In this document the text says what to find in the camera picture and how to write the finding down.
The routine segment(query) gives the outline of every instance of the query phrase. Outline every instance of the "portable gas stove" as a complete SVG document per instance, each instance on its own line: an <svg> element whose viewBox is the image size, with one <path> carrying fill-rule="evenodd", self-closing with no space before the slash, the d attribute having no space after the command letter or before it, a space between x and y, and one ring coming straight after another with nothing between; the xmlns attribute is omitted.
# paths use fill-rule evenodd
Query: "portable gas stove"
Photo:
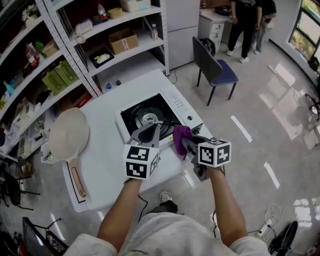
<svg viewBox="0 0 320 256"><path fill-rule="evenodd" d="M203 124L180 92L172 88L163 88L156 94L120 109L115 118L124 143L140 127L158 124L160 149L166 148L173 142L175 125L189 126L197 134Z"/></svg>

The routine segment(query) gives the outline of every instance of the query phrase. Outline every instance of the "power strip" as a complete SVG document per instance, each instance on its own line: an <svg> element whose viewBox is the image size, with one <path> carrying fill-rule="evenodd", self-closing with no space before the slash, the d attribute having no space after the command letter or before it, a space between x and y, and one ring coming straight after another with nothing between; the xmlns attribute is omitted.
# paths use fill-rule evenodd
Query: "power strip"
<svg viewBox="0 0 320 256"><path fill-rule="evenodd" d="M260 232L258 233L258 237L262 237L262 235L267 231L268 225L272 224L272 220L268 219L267 222L262 226Z"/></svg>

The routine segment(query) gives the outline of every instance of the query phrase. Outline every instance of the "white sneaker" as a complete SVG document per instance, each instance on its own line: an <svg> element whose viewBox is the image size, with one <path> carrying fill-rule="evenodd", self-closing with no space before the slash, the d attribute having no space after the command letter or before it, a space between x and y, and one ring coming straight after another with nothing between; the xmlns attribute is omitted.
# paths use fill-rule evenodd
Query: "white sneaker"
<svg viewBox="0 0 320 256"><path fill-rule="evenodd" d="M169 200L172 201L171 195L167 191L162 191L160 193L160 202L164 203L164 202L169 201Z"/></svg>
<svg viewBox="0 0 320 256"><path fill-rule="evenodd" d="M232 54L234 54L234 52L231 51L231 50L227 50L227 51L226 51L226 54L229 55L229 56L232 56Z"/></svg>
<svg viewBox="0 0 320 256"><path fill-rule="evenodd" d="M246 58L240 58L239 61L240 61L241 63L248 63L248 62L249 62L249 58L248 58L248 57L246 57Z"/></svg>

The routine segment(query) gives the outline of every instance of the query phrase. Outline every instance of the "stove control panel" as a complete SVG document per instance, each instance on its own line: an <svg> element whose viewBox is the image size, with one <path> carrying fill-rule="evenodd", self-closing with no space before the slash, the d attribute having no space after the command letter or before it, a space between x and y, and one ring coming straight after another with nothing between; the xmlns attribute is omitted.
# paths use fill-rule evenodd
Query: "stove control panel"
<svg viewBox="0 0 320 256"><path fill-rule="evenodd" d="M162 92L187 126L193 129L202 123L201 118L178 90L170 88L162 89Z"/></svg>

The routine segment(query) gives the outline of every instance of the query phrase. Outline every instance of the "white t-shirt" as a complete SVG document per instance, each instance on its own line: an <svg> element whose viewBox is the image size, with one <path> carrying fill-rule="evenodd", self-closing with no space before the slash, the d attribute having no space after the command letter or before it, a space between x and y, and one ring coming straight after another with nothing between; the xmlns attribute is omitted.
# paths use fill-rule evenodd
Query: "white t-shirt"
<svg viewBox="0 0 320 256"><path fill-rule="evenodd" d="M116 256L110 243L81 234L64 256ZM230 248L195 220L174 213L149 213L138 224L123 250L126 256L270 256L267 245L254 237L243 237Z"/></svg>

